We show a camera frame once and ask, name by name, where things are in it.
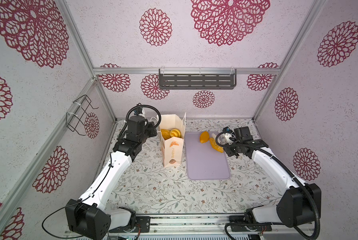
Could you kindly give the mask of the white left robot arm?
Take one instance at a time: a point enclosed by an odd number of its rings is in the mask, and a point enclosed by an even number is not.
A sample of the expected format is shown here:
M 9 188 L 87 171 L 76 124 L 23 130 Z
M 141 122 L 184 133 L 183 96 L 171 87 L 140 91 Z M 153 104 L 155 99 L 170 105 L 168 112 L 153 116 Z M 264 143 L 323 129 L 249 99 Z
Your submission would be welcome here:
M 126 126 L 126 136 L 116 142 L 107 166 L 78 200 L 71 199 L 67 203 L 65 211 L 70 231 L 101 240 L 109 230 L 135 228 L 135 211 L 118 208 L 109 214 L 105 208 L 122 174 L 133 163 L 146 140 L 156 136 L 157 132 L 154 124 L 141 115 L 130 117 Z

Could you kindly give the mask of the yellow elongated bread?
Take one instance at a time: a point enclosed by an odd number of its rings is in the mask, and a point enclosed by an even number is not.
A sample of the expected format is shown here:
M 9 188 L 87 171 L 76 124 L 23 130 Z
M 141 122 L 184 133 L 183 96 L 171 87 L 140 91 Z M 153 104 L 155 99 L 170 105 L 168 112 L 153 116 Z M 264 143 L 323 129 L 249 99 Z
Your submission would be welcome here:
M 219 146 L 217 143 L 216 143 L 216 140 L 214 139 L 214 138 L 209 138 L 209 142 L 210 142 L 210 144 L 211 144 L 211 146 L 212 146 L 212 148 L 214 149 L 214 150 L 216 150 L 217 152 L 219 152 L 219 153 L 223 153 L 224 152 L 224 149 L 223 149 L 223 147 L 221 147 L 221 146 Z

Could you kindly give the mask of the white paper bag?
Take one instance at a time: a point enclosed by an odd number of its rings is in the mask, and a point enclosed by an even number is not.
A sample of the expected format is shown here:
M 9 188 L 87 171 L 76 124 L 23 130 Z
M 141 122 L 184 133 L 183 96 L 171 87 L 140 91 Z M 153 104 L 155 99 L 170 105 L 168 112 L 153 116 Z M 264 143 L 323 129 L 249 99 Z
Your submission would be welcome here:
M 186 133 L 186 116 L 187 113 L 185 113 L 182 118 L 175 114 L 155 117 L 156 120 L 161 120 L 158 127 L 158 136 L 160 137 L 164 168 L 176 167 L 182 164 L 184 137 Z M 165 141 L 162 137 L 161 129 L 179 129 L 182 133 L 182 137 L 173 137 Z

